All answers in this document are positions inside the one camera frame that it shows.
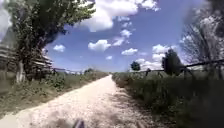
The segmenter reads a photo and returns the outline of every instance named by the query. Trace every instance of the grass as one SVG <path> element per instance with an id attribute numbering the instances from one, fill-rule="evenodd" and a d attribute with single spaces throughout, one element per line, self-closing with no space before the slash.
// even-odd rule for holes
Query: grass
<path id="1" fill-rule="evenodd" d="M 141 73 L 115 73 L 113 79 L 146 109 L 162 115 L 169 127 L 224 127 L 224 80 Z"/>
<path id="2" fill-rule="evenodd" d="M 15 84 L 13 73 L 7 77 L 0 75 L 0 117 L 7 113 L 45 103 L 57 96 L 82 87 L 96 79 L 106 76 L 106 73 L 93 71 L 86 74 L 49 75 L 42 81 L 23 82 Z"/>

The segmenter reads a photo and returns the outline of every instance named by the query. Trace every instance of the blue sky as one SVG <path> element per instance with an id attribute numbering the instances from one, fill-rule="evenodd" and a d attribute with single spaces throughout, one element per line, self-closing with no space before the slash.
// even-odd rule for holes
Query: blue sky
<path id="1" fill-rule="evenodd" d="M 54 67 L 125 71 L 137 60 L 143 69 L 158 69 L 169 47 L 178 50 L 189 9 L 202 4 L 202 0 L 95 2 L 96 13 L 91 19 L 76 27 L 66 26 L 70 33 L 46 47 Z"/>

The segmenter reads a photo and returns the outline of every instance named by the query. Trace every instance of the green grass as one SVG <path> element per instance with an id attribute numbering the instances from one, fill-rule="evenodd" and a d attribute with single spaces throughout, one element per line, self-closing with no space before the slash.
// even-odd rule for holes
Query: green grass
<path id="1" fill-rule="evenodd" d="M 106 75 L 99 71 L 81 75 L 58 74 L 50 75 L 42 81 L 26 81 L 21 84 L 15 84 L 13 74 L 7 75 L 7 79 L 1 75 L 0 117 L 8 112 L 18 112 L 45 103 Z"/>
<path id="2" fill-rule="evenodd" d="M 113 79 L 146 109 L 162 115 L 169 127 L 223 126 L 224 80 L 141 73 L 115 73 Z"/>

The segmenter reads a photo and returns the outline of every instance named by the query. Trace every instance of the bush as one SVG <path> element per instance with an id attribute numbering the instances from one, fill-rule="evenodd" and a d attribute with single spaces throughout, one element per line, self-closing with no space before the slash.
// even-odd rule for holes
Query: bush
<path id="1" fill-rule="evenodd" d="M 222 124 L 214 117 L 221 119 L 220 115 L 224 115 L 223 80 L 174 76 L 161 79 L 157 75 L 144 78 L 130 73 L 116 73 L 113 79 L 147 109 L 175 124 L 170 127 L 207 128 L 215 122 L 216 126 Z"/>

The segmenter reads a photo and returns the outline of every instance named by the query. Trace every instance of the white cloud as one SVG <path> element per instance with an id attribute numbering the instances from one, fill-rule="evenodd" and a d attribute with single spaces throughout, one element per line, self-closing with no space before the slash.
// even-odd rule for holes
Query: white cloud
<path id="1" fill-rule="evenodd" d="M 154 11 L 160 10 L 160 8 L 157 6 L 157 2 L 154 0 L 146 0 L 143 3 L 141 3 L 143 8 L 146 9 L 152 9 Z"/>
<path id="2" fill-rule="evenodd" d="M 147 52 L 139 52 L 138 54 L 141 55 L 141 56 L 146 56 L 146 55 L 148 55 Z"/>
<path id="3" fill-rule="evenodd" d="M 130 20 L 130 18 L 129 17 L 127 17 L 127 16 L 118 16 L 117 17 L 117 21 L 129 21 Z"/>
<path id="4" fill-rule="evenodd" d="M 125 41 L 124 37 L 116 37 L 114 40 L 115 43 L 113 44 L 113 46 L 120 46 Z"/>
<path id="5" fill-rule="evenodd" d="M 112 60 L 113 59 L 113 56 L 107 56 L 106 57 L 106 60 Z"/>
<path id="6" fill-rule="evenodd" d="M 168 47 L 168 46 L 162 46 L 161 44 L 155 45 L 152 47 L 153 53 L 160 54 L 167 52 L 170 48 L 174 48 L 174 46 Z"/>
<path id="7" fill-rule="evenodd" d="M 187 35 L 180 40 L 180 43 L 184 43 L 185 41 L 193 41 L 192 37 Z"/>
<path id="8" fill-rule="evenodd" d="M 126 17 L 138 13 L 139 7 L 158 10 L 154 0 L 95 0 L 96 12 L 92 18 L 81 22 L 81 25 L 88 27 L 91 32 L 110 29 L 116 17 L 120 17 L 119 20 L 129 20 Z"/>
<path id="9" fill-rule="evenodd" d="M 138 62 L 141 66 L 141 70 L 145 71 L 148 68 L 150 68 L 151 70 L 159 70 L 161 69 L 161 63 L 159 62 L 150 62 L 150 61 L 146 61 L 145 59 L 137 59 L 136 62 Z"/>
<path id="10" fill-rule="evenodd" d="M 122 27 L 126 28 L 126 27 L 131 26 L 131 25 L 132 25 L 132 22 L 125 22 L 124 24 L 122 24 Z"/>
<path id="11" fill-rule="evenodd" d="M 165 54 L 153 54 L 152 55 L 152 59 L 156 62 L 161 62 L 163 57 L 165 57 Z"/>
<path id="12" fill-rule="evenodd" d="M 139 64 L 143 64 L 145 62 L 145 59 L 137 59 L 136 62 L 138 62 Z"/>
<path id="13" fill-rule="evenodd" d="M 0 41 L 3 39 L 6 31 L 12 25 L 9 13 L 3 7 L 3 1 L 0 1 Z"/>
<path id="14" fill-rule="evenodd" d="M 213 16 L 209 16 L 201 20 L 201 24 L 206 25 L 206 24 L 212 24 L 215 21 L 215 18 Z"/>
<path id="15" fill-rule="evenodd" d="M 58 51 L 58 52 L 64 52 L 65 51 L 65 46 L 64 45 L 55 45 L 54 48 L 53 48 L 55 51 Z"/>
<path id="16" fill-rule="evenodd" d="M 129 38 L 132 35 L 132 33 L 130 31 L 128 31 L 127 29 L 124 29 L 124 30 L 121 31 L 121 35 L 123 37 Z"/>
<path id="17" fill-rule="evenodd" d="M 88 48 L 93 51 L 105 51 L 111 46 L 108 44 L 107 40 L 98 40 L 95 44 L 89 43 Z"/>
<path id="18" fill-rule="evenodd" d="M 138 52 L 138 49 L 133 49 L 133 48 L 130 48 L 128 50 L 124 50 L 121 52 L 122 55 L 126 55 L 126 56 L 130 56 L 130 55 L 133 55 L 135 54 L 136 52 Z"/>

